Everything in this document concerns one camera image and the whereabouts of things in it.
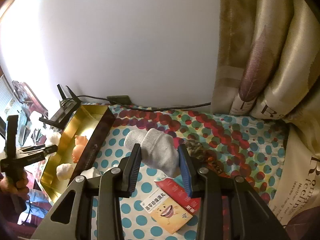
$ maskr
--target brown knitted object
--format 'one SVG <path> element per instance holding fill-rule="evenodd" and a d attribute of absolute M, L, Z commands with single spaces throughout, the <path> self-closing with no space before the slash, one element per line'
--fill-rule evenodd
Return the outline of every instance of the brown knitted object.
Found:
<path fill-rule="evenodd" d="M 216 157 L 211 153 L 212 151 L 206 150 L 202 144 L 194 139 L 188 139 L 184 142 L 188 153 L 191 157 L 195 157 L 200 163 L 207 168 L 215 171 L 218 174 L 223 173 L 223 165 L 216 162 Z"/>

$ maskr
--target white sock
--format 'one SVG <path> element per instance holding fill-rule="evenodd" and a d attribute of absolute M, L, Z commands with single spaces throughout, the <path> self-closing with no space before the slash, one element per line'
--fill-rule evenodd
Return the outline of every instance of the white sock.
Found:
<path fill-rule="evenodd" d="M 124 146 L 132 150 L 135 143 L 141 146 L 142 163 L 153 169 L 163 171 L 167 176 L 173 177 L 179 166 L 179 154 L 173 146 L 173 138 L 154 128 L 130 131 Z"/>

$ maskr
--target black cable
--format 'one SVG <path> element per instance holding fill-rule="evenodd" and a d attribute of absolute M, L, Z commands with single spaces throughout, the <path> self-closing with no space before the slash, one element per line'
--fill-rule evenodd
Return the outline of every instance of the black cable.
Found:
<path fill-rule="evenodd" d="M 200 105 L 194 105 L 194 106 L 179 106 L 179 107 L 163 107 L 163 108 L 152 108 L 152 109 L 143 109 L 143 108 L 136 108 L 136 107 L 132 107 L 132 106 L 128 106 L 128 105 L 123 105 L 120 104 L 116 101 L 109 101 L 107 98 L 100 98 L 100 97 L 93 97 L 93 96 L 88 96 L 88 95 L 81 95 L 81 96 L 77 96 L 78 98 L 80 97 L 86 97 L 86 98 L 94 98 L 94 99 L 99 99 L 99 100 L 104 100 L 104 101 L 108 101 L 110 103 L 115 103 L 117 105 L 120 105 L 122 107 L 128 108 L 128 109 L 132 109 L 132 110 L 138 110 L 138 111 L 144 111 L 144 112 L 154 112 L 154 111 L 168 111 L 168 110 L 178 110 L 178 109 L 189 109 L 189 108 L 197 108 L 197 107 L 202 107 L 202 106 L 209 106 L 211 105 L 211 103 L 205 103 L 205 104 L 200 104 Z M 66 98 L 64 100 L 62 100 L 61 105 L 64 106 L 68 101 L 72 100 L 72 98 Z"/>
<path fill-rule="evenodd" d="M 31 211 L 31 202 L 30 202 L 30 199 L 29 199 L 29 212 L 28 212 L 26 220 L 22 223 L 22 225 L 24 225 L 24 223 L 27 221 L 27 219 L 28 219 L 28 217 L 30 215 L 30 211 Z"/>

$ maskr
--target open tin box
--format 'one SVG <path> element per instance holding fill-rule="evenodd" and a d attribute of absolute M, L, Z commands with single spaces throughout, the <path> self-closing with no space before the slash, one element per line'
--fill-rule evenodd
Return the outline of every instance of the open tin box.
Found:
<path fill-rule="evenodd" d="M 78 108 L 61 134 L 58 151 L 55 156 L 50 156 L 40 179 L 42 187 L 54 203 L 76 176 L 92 167 L 115 119 L 108 106 L 82 105 Z M 86 135 L 89 141 L 70 180 L 59 181 L 57 166 L 63 163 L 73 164 L 72 150 L 75 146 L 75 135 Z"/>

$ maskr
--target leaf pattern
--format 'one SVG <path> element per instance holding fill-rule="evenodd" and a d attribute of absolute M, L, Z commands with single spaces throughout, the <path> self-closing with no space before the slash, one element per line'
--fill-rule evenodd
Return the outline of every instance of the leaf pattern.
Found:
<path fill-rule="evenodd" d="M 254 100 L 266 86 L 272 73 L 274 56 L 266 46 L 266 27 L 256 40 L 250 53 L 247 68 L 239 87 L 239 96 L 242 101 Z"/>

